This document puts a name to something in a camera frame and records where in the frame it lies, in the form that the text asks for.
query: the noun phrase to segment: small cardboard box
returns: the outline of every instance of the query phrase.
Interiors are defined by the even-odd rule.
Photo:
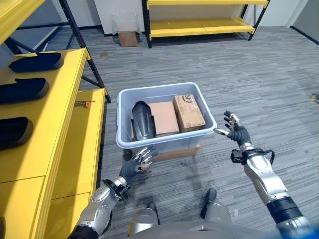
[[[122,47],[138,45],[135,31],[119,31],[119,39]]]
[[[174,108],[181,133],[195,131],[205,126],[205,120],[193,95],[174,97]]]
[[[173,102],[148,104],[154,116],[156,137],[179,133]]]

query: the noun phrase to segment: yellow shelving unit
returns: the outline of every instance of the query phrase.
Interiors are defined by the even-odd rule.
[[[255,28],[240,17],[151,21],[150,37],[190,36],[232,32],[251,32]]]
[[[25,210],[30,210],[30,214],[33,213],[30,234],[24,235],[30,238],[41,238],[43,235],[75,97],[85,61],[88,58],[85,48],[65,50],[60,53],[64,58],[64,65],[60,69],[36,73],[14,73],[6,67],[0,73],[2,84],[14,83],[15,78],[36,77],[45,78],[49,84],[47,95],[39,100],[0,106],[0,119],[25,116],[33,123],[33,133],[28,142],[16,148],[0,151],[0,183],[16,182],[19,184],[30,178],[42,178],[41,190],[34,202],[37,205],[36,210],[25,205],[23,197],[19,202],[21,206],[25,207]],[[30,55],[32,54],[14,56],[12,61]],[[25,188],[23,193],[28,195],[28,189]],[[7,198],[1,197],[0,207],[11,205],[11,202],[15,200],[18,202],[14,195]],[[15,225],[24,223],[24,217],[20,214],[15,213],[9,218],[10,220],[6,219],[6,221],[14,222]],[[10,230],[7,228],[5,238],[9,238],[7,237],[9,234]]]
[[[72,232],[95,190],[105,90],[79,92],[76,100],[95,101],[74,107],[53,190],[46,239],[65,239]]]
[[[267,6],[267,0],[148,0],[148,6],[163,5],[242,5],[262,4]]]
[[[270,0],[142,0],[145,33],[149,48],[152,38],[170,36],[192,36],[220,33],[247,32],[251,40]],[[263,10],[254,26],[243,20],[249,4],[263,5]],[[150,20],[150,8],[164,5],[244,5],[240,17],[212,19]]]
[[[44,1],[0,0],[0,44]],[[27,117],[33,123],[25,144],[0,150],[4,239],[67,238],[96,186],[104,104],[111,98],[67,2],[60,4],[81,49],[56,51],[64,59],[57,70],[15,73],[6,66],[0,72],[1,85],[29,78],[45,78],[49,84],[41,99],[0,105],[0,119]],[[29,56],[35,54],[15,55],[8,65]],[[86,61],[98,83],[82,76]],[[81,78],[101,89],[78,92]],[[74,106],[76,98],[94,102],[89,108]]]
[[[0,45],[45,0],[0,0]]]

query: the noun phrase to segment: gray carpet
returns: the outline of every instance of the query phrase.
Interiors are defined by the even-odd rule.
[[[284,27],[261,27],[251,42],[229,34],[158,43],[152,49],[144,36],[138,47],[121,48],[116,37],[104,37],[96,29],[82,34],[113,100],[107,106],[102,178],[115,177],[124,162],[124,152],[115,141],[119,91],[195,82],[219,126],[224,124],[223,112],[234,111],[256,146],[276,152],[274,171],[300,210],[318,223],[319,105],[309,101],[310,93],[319,90],[317,45]],[[63,29],[48,50],[64,48],[69,36],[70,30]],[[75,40],[72,48],[78,48]],[[92,76],[88,67],[84,74]],[[126,238],[133,213],[150,201],[156,203],[162,223],[199,220],[209,187],[215,187],[218,198],[229,206],[234,224],[274,231],[275,223],[243,166],[230,160],[236,144],[215,134],[201,143],[197,156],[154,164],[150,173],[141,176],[129,200],[114,209],[112,225],[102,238]]]

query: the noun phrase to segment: robotic hand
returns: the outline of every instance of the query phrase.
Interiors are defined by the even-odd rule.
[[[284,183],[272,169],[275,153],[272,150],[263,151],[255,148],[247,129],[241,124],[239,118],[229,111],[224,114],[226,116],[224,119],[228,123],[226,127],[230,131],[220,128],[215,128],[214,131],[238,143],[240,150],[232,150],[231,160],[233,163],[244,165],[245,173],[267,206],[281,235],[284,238],[298,238],[311,233],[312,229],[308,220],[302,215]],[[265,155],[270,152],[272,157],[268,160]]]
[[[156,155],[152,147],[145,147],[122,167],[115,179],[103,180],[68,238],[97,239],[103,234],[110,225],[112,209],[116,203],[128,198],[128,190],[134,178],[150,168]]]

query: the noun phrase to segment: cardboard box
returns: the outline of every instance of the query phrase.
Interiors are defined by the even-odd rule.
[[[179,133],[173,102],[148,104],[154,116],[156,137]]]
[[[119,31],[119,39],[122,47],[138,45],[135,31]]]
[[[195,131],[205,126],[205,120],[193,95],[174,97],[174,108],[181,133]]]
[[[167,153],[160,153],[155,156],[155,162],[161,162],[176,158],[188,157],[188,156],[195,156],[197,152],[200,150],[201,145],[200,143],[196,145],[194,148],[186,148],[178,151],[167,152]]]

